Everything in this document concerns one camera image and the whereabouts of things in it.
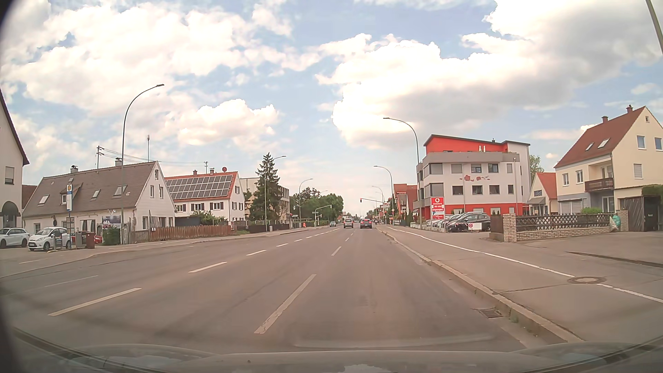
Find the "awning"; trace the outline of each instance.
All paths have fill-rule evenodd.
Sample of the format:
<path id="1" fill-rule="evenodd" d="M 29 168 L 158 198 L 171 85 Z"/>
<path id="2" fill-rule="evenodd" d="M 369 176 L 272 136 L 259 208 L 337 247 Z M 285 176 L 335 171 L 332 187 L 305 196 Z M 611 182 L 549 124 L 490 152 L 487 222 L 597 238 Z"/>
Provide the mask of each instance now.
<path id="1" fill-rule="evenodd" d="M 16 207 L 14 202 L 8 200 L 2 205 L 2 211 L 0 211 L 0 216 L 20 216 L 19 208 Z"/>
<path id="2" fill-rule="evenodd" d="M 546 197 L 534 197 L 527 201 L 527 204 L 546 204 Z"/>

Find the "brown trash bin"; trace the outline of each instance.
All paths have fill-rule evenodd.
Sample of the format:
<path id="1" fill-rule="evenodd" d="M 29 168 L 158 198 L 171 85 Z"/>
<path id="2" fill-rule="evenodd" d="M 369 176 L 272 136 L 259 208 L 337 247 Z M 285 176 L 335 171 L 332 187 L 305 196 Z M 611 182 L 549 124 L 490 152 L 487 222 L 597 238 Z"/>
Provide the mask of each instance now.
<path id="1" fill-rule="evenodd" d="M 86 249 L 94 249 L 94 232 L 86 232 L 85 241 Z"/>

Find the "manhole cover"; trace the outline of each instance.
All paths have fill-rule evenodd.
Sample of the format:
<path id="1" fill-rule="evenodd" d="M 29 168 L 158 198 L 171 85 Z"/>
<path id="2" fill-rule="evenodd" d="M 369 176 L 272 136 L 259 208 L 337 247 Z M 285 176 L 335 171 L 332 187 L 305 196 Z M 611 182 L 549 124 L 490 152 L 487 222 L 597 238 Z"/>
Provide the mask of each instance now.
<path id="1" fill-rule="evenodd" d="M 492 319 L 493 317 L 502 317 L 502 314 L 496 310 L 496 309 L 478 309 L 479 313 L 482 315 L 486 316 L 489 319 Z"/>
<path id="2" fill-rule="evenodd" d="M 573 277 L 566 281 L 569 281 L 570 283 L 588 283 L 588 284 L 602 283 L 605 282 L 605 277 L 581 276 L 581 277 Z"/>

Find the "vodafone sign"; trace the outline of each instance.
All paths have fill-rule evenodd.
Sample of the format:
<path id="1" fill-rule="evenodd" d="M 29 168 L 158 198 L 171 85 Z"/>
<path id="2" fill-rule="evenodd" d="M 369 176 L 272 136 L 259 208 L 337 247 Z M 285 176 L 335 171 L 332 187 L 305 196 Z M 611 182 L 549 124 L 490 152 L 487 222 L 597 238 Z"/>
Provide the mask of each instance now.
<path id="1" fill-rule="evenodd" d="M 430 197 L 431 220 L 444 219 L 444 197 Z"/>

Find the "asphalt road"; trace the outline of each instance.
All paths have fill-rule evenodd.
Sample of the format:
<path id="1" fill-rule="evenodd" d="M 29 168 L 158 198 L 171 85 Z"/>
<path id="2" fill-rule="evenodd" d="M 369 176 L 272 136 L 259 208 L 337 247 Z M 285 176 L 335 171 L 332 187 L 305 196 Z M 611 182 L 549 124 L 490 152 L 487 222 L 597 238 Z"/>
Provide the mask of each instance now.
<path id="1" fill-rule="evenodd" d="M 76 347 L 510 351 L 542 343 L 376 229 L 115 252 L 0 280 L 10 323 Z"/>

